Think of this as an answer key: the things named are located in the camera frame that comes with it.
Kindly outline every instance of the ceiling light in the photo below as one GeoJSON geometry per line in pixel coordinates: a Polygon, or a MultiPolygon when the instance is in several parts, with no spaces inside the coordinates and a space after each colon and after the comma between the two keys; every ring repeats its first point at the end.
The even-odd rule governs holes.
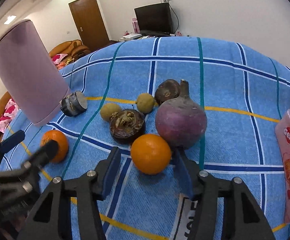
{"type": "Polygon", "coordinates": [[[15,18],[15,15],[8,16],[7,21],[4,24],[10,24],[15,18]]]}

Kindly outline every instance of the television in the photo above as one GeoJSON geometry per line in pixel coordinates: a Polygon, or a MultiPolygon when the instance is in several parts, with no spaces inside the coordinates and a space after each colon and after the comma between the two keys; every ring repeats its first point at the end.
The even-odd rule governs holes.
{"type": "Polygon", "coordinates": [[[157,3],[135,9],[143,35],[169,36],[174,33],[169,3],[157,3]]]}

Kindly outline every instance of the small yellow-brown fruit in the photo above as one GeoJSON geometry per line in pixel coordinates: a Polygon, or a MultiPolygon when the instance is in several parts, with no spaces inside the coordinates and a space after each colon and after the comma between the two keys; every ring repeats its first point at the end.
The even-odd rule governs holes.
{"type": "Polygon", "coordinates": [[[111,115],[115,112],[120,112],[121,110],[122,109],[119,105],[114,103],[107,103],[102,106],[100,114],[106,122],[109,122],[111,115]]]}
{"type": "Polygon", "coordinates": [[[149,93],[142,93],[136,100],[138,111],[144,114],[148,114],[152,111],[155,105],[155,99],[149,93]]]}

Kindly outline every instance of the black cord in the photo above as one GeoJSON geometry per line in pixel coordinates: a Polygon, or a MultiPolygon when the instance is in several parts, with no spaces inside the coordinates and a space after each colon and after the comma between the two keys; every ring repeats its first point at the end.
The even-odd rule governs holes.
{"type": "Polygon", "coordinates": [[[176,18],[177,18],[177,21],[178,21],[178,26],[177,26],[177,29],[175,30],[174,34],[177,32],[178,28],[179,28],[179,19],[178,19],[178,16],[177,14],[175,13],[175,11],[173,10],[173,8],[170,6],[171,10],[173,11],[173,13],[176,15],[176,18]]]}

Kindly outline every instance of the beetroot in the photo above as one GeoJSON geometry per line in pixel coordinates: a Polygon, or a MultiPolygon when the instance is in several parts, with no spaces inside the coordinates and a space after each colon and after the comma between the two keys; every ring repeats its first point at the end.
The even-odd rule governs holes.
{"type": "Polygon", "coordinates": [[[180,96],[162,103],[158,108],[156,129],[170,146],[192,147],[205,133],[207,117],[203,108],[189,97],[189,85],[180,82],[180,96]]]}

